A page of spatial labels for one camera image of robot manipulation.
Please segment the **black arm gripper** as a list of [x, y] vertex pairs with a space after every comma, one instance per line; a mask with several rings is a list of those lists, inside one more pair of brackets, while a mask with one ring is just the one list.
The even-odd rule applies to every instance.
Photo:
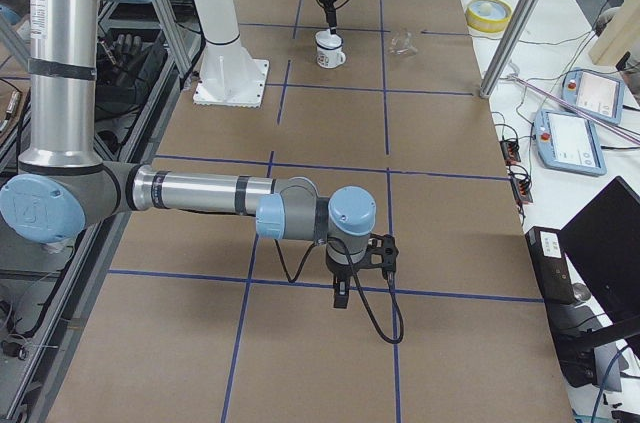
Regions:
[[350, 266], [328, 258], [326, 266], [333, 275], [333, 307], [335, 309], [346, 309], [349, 302], [349, 288], [351, 287], [353, 270], [358, 272], [363, 268], [363, 264], [358, 262]]

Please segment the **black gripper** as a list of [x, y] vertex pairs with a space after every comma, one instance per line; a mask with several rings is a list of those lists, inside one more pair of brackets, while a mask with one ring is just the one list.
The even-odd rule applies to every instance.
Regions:
[[327, 28], [330, 34], [333, 31], [337, 31], [337, 16], [335, 3], [337, 0], [318, 0], [323, 10], [325, 11]]

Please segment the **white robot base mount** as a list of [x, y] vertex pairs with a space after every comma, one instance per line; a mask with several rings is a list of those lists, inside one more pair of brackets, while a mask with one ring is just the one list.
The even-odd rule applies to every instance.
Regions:
[[234, 0], [194, 0], [205, 48], [194, 102], [256, 108], [261, 105], [269, 70], [244, 47]]

